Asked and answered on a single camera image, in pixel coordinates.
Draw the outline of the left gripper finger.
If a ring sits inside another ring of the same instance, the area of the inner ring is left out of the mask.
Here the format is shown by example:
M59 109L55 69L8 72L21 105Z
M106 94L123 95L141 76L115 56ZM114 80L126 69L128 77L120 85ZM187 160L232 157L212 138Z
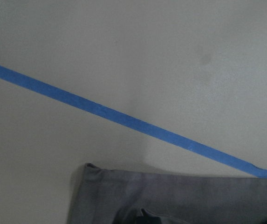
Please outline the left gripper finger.
M141 209L140 215L136 216L134 223L135 224L162 224L162 220L158 215L146 209Z

